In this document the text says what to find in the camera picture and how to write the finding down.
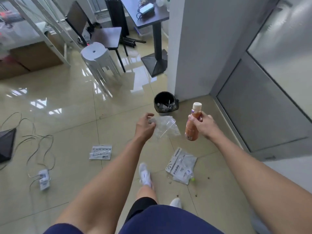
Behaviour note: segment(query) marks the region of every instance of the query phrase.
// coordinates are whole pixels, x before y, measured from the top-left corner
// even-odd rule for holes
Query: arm
[[[230,141],[212,116],[189,116],[222,153],[248,202],[273,233],[312,232],[312,194]]]
[[[123,152],[80,191],[56,223],[72,224],[84,234],[115,233],[141,150],[156,126],[148,123],[150,116],[154,114],[139,119],[135,136]]]

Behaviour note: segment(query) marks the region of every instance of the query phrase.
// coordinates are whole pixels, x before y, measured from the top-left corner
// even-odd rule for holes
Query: forearm
[[[274,233],[310,233],[312,195],[224,135],[213,141],[250,205]]]
[[[134,138],[123,152],[93,178],[57,222],[67,222],[89,233],[99,228],[114,233],[130,191],[144,142]]]

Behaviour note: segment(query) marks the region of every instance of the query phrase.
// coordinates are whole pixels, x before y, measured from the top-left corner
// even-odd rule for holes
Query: shirt sleeve
[[[58,223],[48,228],[44,234],[83,234],[78,228],[68,223]]]

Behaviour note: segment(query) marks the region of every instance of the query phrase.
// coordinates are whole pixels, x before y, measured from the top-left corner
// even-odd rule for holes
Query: orange bottle
[[[193,103],[191,115],[199,120],[201,115],[201,103]],[[198,139],[198,130],[190,119],[186,122],[185,137],[190,141]]]

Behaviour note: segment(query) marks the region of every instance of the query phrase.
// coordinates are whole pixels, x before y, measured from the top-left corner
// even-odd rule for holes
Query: person's left hand
[[[154,133],[156,124],[153,122],[149,124],[148,119],[154,116],[154,113],[145,113],[137,122],[135,128],[135,138],[142,142],[146,142]]]

